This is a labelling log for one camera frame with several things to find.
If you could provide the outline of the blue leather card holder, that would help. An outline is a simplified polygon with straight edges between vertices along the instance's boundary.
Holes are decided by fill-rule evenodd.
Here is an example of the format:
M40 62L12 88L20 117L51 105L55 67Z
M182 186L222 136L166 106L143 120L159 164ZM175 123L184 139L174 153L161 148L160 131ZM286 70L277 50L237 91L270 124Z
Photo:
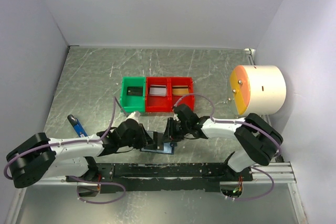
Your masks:
M161 138L162 136L163 136L163 133L160 133L160 132L157 133L157 139ZM144 151L143 148L141 148L140 151L173 155L176 147L177 147L177 143L168 142L168 143L161 143L156 151Z

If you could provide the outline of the red plastic bin middle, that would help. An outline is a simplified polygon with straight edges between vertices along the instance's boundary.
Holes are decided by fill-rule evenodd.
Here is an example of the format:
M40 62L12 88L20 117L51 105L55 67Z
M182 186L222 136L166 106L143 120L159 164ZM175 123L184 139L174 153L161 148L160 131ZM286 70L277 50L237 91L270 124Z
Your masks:
M149 95L150 85L164 85L167 87L167 96L158 97ZM171 112L172 111L172 87L170 77L146 77L145 88L146 112Z

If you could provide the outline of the green plastic bin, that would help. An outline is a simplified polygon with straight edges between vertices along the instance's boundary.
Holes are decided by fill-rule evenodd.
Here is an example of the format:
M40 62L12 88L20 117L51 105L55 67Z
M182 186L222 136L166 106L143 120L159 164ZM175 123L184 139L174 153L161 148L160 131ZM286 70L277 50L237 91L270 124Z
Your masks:
M127 87L143 87L143 96L127 95ZM120 94L120 104L126 112L145 112L145 77L123 77Z

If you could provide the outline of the silver credit card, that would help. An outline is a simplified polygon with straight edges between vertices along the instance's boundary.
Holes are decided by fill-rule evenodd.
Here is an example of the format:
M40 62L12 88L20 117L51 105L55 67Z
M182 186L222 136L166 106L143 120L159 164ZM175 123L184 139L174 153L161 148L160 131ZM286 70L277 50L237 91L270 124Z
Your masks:
M167 96L167 87L164 85L150 85L149 87L149 95L165 97Z

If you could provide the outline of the black credit card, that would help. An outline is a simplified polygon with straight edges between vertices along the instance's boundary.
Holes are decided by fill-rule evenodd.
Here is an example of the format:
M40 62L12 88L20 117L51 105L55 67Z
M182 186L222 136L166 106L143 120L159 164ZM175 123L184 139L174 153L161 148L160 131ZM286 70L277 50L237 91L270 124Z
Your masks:
M127 87L127 95L141 97L143 96L143 87L129 86Z

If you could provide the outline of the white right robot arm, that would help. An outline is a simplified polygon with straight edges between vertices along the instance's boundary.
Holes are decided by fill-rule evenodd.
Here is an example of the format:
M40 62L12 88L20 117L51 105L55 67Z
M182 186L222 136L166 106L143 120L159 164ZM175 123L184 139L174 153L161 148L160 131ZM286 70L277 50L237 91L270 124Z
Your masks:
M197 140L230 138L240 143L243 149L232 154L223 167L223 176L227 180L235 180L243 169L252 165L269 165L281 152L283 137L255 113L241 119L220 120L210 116L199 117L186 104L175 107L173 111L174 117L168 118L160 138L163 143L179 142L186 135L192 135Z

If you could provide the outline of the aluminium rail frame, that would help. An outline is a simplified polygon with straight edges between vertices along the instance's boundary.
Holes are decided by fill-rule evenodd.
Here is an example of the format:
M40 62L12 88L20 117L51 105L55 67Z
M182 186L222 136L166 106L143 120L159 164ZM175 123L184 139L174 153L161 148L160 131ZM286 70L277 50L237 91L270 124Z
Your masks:
M72 46L48 114L45 133L71 138L67 115L80 120L89 134L124 120L112 108L121 93L122 78L181 76L193 79L200 93L198 115L230 119L227 82L237 65L249 65L242 49L102 49ZM127 188L114 187L82 202L77 183L64 178L43 180L19 190L11 223L307 223L296 178L289 163L274 161L244 182L240 201L226 199L221 185L191 178L122 179Z

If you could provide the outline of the blue black handled tool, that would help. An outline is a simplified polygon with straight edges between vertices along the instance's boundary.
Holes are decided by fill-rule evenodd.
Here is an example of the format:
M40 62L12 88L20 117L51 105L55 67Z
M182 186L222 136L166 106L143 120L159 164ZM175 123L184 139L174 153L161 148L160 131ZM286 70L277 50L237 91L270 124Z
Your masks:
M79 120L74 117L72 114L67 116L67 119L71 126L73 127L74 131L77 133L79 137L86 137L88 136L87 133L85 132L84 128L82 127L81 123Z

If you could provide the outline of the gold credit card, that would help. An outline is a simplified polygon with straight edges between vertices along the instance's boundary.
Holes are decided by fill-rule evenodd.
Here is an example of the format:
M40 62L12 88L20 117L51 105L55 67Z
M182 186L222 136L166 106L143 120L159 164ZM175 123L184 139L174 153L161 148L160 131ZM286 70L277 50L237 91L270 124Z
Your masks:
M172 95L173 96L183 96L189 94L188 86L173 86Z

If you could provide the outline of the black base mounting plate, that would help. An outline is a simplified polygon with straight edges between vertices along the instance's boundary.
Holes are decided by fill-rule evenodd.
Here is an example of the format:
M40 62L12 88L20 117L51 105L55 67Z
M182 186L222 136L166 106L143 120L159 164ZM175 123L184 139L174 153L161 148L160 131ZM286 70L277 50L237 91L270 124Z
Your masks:
M234 172L222 163L96 163L77 176L86 183L100 183L103 194L118 191L203 190L219 192L221 183L253 180L250 168Z

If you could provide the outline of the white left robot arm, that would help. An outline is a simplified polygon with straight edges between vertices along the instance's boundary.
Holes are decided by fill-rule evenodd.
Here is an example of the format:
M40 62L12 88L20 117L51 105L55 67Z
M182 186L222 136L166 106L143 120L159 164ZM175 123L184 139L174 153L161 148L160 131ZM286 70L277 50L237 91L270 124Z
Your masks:
M4 175L16 188L57 176L93 181L98 175L96 157L116 154L123 147L142 150L157 144L157 133L147 132L139 117L132 112L119 126L84 137L57 139L37 133L7 154Z

